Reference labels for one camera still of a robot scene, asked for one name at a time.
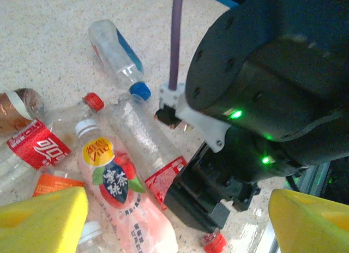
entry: blue bottle cap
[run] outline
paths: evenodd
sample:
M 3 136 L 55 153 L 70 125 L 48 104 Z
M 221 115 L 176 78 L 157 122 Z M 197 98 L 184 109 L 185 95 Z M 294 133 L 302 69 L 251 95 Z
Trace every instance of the blue bottle cap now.
M 129 92 L 130 94 L 137 94 L 145 101 L 147 101 L 152 95 L 150 89 L 147 87 L 147 85 L 144 82 L 137 82 L 133 84 L 130 87 Z

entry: green led light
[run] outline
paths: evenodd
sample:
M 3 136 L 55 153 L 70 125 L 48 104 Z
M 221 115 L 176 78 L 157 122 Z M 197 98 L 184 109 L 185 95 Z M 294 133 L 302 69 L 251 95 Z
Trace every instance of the green led light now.
M 269 164 L 269 158 L 266 156 L 265 158 L 263 158 L 262 159 L 262 162 L 264 163 L 264 164 Z
M 242 115 L 242 111 L 241 110 L 235 110 L 229 118 L 235 119 L 235 118 L 239 118 Z

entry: red bottle cap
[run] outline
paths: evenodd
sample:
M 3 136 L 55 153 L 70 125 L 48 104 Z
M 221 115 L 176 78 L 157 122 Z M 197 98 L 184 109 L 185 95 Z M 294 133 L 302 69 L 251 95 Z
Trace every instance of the red bottle cap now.
M 213 241 L 203 247 L 206 253 L 221 253 L 227 246 L 227 241 L 219 234 Z
M 92 108 L 95 112 L 100 111 L 104 107 L 103 101 L 98 97 L 97 94 L 90 92 L 84 97 L 86 104 Z

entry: red bottle label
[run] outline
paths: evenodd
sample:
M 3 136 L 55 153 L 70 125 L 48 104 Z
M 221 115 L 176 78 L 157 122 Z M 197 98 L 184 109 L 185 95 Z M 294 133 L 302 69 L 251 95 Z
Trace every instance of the red bottle label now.
M 17 156 L 36 170 L 59 163 L 71 152 L 39 120 L 34 120 L 6 143 Z
M 156 200 L 160 203 L 163 210 L 167 208 L 164 204 L 166 193 L 176 175 L 185 166 L 186 161 L 183 156 L 180 156 L 146 180 L 146 185 L 154 194 Z

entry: coca-cola bottle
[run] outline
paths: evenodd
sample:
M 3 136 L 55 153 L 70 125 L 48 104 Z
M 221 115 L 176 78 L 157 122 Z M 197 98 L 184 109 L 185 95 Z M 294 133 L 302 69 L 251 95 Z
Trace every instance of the coca-cola bottle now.
M 26 199 L 31 182 L 42 166 L 55 165 L 77 144 L 75 125 L 104 107 L 95 94 L 75 106 L 53 110 L 35 119 L 0 146 L 0 206 Z

